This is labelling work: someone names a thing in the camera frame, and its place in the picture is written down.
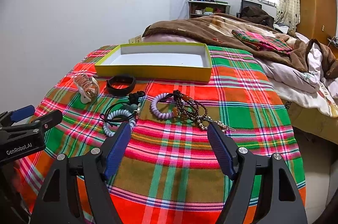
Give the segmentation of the translucent beige hair claw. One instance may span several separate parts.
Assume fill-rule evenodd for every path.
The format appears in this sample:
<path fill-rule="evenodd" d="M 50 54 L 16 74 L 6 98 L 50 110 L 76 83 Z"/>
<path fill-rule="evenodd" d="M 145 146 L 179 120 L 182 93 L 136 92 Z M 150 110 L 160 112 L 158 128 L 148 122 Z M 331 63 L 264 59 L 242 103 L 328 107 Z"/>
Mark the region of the translucent beige hair claw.
<path fill-rule="evenodd" d="M 80 93 L 80 100 L 83 104 L 94 102 L 99 94 L 99 85 L 96 79 L 86 74 L 78 74 L 73 79 L 78 92 Z"/>

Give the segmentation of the black braided cord charm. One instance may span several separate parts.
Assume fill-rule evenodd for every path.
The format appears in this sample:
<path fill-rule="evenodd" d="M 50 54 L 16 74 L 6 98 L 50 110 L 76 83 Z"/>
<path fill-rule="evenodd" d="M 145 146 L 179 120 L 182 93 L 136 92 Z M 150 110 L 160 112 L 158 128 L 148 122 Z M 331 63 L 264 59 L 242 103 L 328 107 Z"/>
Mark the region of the black braided cord charm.
<path fill-rule="evenodd" d="M 128 94 L 129 104 L 130 105 L 132 105 L 132 104 L 138 105 L 139 102 L 140 102 L 140 99 L 144 96 L 145 96 L 144 91 L 137 91 L 137 92 L 134 92 L 134 93 L 129 93 Z"/>

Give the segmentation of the gold rhinestone hair clip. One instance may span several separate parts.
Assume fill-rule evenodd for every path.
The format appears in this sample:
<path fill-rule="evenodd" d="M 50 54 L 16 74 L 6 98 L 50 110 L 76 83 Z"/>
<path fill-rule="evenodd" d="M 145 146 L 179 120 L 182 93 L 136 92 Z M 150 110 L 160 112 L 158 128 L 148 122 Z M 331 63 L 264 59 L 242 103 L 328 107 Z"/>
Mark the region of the gold rhinestone hair clip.
<path fill-rule="evenodd" d="M 214 124 L 218 125 L 218 127 L 220 127 L 221 131 L 224 132 L 224 133 L 227 132 L 227 131 L 233 131 L 233 132 L 236 131 L 236 129 L 222 123 L 219 120 L 213 120 L 210 116 L 199 116 L 195 121 L 197 126 L 203 131 L 207 130 L 207 125 L 204 124 L 206 122 L 208 124 L 214 123 Z"/>

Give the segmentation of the black wristband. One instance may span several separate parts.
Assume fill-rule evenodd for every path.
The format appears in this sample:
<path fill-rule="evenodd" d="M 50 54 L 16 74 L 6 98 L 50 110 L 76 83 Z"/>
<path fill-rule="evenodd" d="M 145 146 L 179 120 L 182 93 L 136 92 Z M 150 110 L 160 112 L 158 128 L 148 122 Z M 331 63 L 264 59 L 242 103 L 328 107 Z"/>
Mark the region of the black wristband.
<path fill-rule="evenodd" d="M 114 96 L 130 94 L 136 85 L 136 78 L 128 75 L 113 76 L 106 81 L 106 90 Z"/>

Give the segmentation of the plaid red green cloth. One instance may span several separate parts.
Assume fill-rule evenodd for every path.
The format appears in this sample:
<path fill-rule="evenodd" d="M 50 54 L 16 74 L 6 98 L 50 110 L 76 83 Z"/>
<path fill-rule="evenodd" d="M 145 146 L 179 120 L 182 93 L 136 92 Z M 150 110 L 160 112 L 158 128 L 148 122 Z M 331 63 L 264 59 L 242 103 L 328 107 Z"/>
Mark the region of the plaid red green cloth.
<path fill-rule="evenodd" d="M 19 161 L 21 194 L 32 209 L 58 154 L 79 156 L 105 139 L 100 115 L 117 98 L 98 79 L 100 94 L 84 105 L 74 84 L 78 74 L 95 75 L 95 63 L 111 51 L 103 46 L 76 64 L 44 97 L 35 117 L 58 109 L 63 121 L 45 135 L 46 148 Z M 179 90 L 198 100 L 208 115 L 230 126 L 237 145 L 252 153 L 282 155 L 306 196 L 305 172 L 289 115 L 254 57 L 244 50 L 210 46 L 211 79 L 207 84 L 140 80 L 145 93 L 131 140 L 114 178 L 110 196 L 124 223 L 214 223 L 232 182 L 222 174 L 207 134 L 192 123 L 162 121 L 150 110 L 160 93 Z"/>

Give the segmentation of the pink white quilt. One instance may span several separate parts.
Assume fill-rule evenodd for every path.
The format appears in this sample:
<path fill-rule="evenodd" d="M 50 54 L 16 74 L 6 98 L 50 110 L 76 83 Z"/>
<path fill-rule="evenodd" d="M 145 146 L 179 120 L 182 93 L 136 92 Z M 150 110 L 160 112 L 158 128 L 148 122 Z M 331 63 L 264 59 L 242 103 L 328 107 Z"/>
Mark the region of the pink white quilt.
<path fill-rule="evenodd" d="M 250 52 L 262 67 L 266 76 L 277 88 L 282 99 L 292 101 L 303 108 L 316 108 L 323 115 L 337 117 L 337 79 L 326 80 L 322 75 L 319 61 L 322 54 L 315 45 L 310 50 L 310 71 L 300 72 L 290 66 L 276 62 L 281 55 L 267 51 L 257 51 L 235 37 L 217 33 L 211 38 L 178 32 L 171 34 L 154 33 L 142 35 L 143 42 L 201 42 L 212 46 L 241 49 Z"/>

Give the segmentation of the yellow white shallow box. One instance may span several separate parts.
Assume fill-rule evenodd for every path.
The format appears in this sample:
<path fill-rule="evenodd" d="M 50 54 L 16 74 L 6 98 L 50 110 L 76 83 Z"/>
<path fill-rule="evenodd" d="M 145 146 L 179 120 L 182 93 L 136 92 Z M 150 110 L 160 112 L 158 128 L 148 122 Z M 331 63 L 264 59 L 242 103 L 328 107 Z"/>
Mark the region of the yellow white shallow box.
<path fill-rule="evenodd" d="M 212 64 L 205 44 L 146 42 L 118 45 L 94 67 L 100 77 L 125 74 L 136 78 L 208 83 Z"/>

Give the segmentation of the folded plaid cloth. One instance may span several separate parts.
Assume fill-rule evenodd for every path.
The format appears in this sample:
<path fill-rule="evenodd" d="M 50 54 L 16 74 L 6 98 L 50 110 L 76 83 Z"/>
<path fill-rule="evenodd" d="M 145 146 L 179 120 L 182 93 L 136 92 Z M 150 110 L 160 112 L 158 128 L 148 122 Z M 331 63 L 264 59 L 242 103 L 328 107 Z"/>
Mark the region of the folded plaid cloth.
<path fill-rule="evenodd" d="M 270 51 L 278 54 L 290 54 L 293 50 L 285 41 L 270 36 L 263 36 L 258 33 L 244 30 L 232 30 L 232 35 L 243 44 L 252 47 L 257 51 Z"/>

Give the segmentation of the brown fleece blanket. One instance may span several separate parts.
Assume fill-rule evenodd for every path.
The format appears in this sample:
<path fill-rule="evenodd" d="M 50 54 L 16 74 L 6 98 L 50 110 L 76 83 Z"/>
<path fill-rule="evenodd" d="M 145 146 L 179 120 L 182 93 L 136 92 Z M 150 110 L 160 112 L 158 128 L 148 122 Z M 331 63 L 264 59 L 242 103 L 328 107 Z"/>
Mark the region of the brown fleece blanket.
<path fill-rule="evenodd" d="M 233 31 L 243 31 L 254 38 L 263 37 L 272 41 L 274 48 L 268 50 L 258 43 L 241 41 Z M 227 14 L 213 14 L 192 19 L 176 19 L 160 21 L 148 26 L 142 37 L 155 35 L 175 35 L 190 38 L 212 46 L 241 49 L 250 52 L 256 58 L 261 58 L 284 64 L 300 72 L 308 72 L 310 68 L 310 51 L 314 44 L 322 54 L 321 66 L 324 77 L 337 78 L 337 58 L 331 49 L 312 38 L 307 43 L 290 35 L 259 24 L 245 21 Z"/>

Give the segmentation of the dark clothes pile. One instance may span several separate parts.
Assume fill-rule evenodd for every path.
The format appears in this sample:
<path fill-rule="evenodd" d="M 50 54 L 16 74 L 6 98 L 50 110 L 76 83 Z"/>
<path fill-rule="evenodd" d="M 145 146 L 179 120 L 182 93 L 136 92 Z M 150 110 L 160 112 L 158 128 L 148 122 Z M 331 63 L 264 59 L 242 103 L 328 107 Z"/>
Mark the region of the dark clothes pile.
<path fill-rule="evenodd" d="M 273 28 L 274 18 L 256 6 L 246 6 L 240 12 L 240 19 Z"/>

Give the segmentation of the wooden wardrobe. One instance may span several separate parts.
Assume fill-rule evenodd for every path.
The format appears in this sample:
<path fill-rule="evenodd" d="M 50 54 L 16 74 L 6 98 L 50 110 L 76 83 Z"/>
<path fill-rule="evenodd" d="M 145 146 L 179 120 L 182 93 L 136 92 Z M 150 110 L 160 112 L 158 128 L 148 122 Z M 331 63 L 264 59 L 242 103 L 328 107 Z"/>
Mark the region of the wooden wardrobe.
<path fill-rule="evenodd" d="M 329 44 L 329 39 L 336 35 L 336 26 L 336 0 L 300 0 L 300 23 L 297 25 L 297 32 L 329 46 L 335 55 L 337 48 Z"/>

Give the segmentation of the wooden shelf with items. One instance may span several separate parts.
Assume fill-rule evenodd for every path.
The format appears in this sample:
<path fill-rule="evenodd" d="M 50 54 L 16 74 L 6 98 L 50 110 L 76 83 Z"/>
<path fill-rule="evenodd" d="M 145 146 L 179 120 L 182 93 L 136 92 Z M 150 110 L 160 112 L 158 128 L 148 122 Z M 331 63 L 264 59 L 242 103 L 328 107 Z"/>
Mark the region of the wooden shelf with items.
<path fill-rule="evenodd" d="M 188 17 L 197 18 L 215 13 L 230 14 L 227 2 L 216 0 L 188 0 Z"/>

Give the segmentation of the wall power outlet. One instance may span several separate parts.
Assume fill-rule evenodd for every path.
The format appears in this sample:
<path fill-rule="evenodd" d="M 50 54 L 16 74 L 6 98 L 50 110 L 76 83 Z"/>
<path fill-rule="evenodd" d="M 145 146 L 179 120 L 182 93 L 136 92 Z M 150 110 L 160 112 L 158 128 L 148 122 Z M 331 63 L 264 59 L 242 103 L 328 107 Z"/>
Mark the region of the wall power outlet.
<path fill-rule="evenodd" d="M 130 44 L 138 44 L 138 43 L 142 42 L 142 37 L 141 36 L 136 36 L 134 38 L 129 39 L 128 42 Z"/>

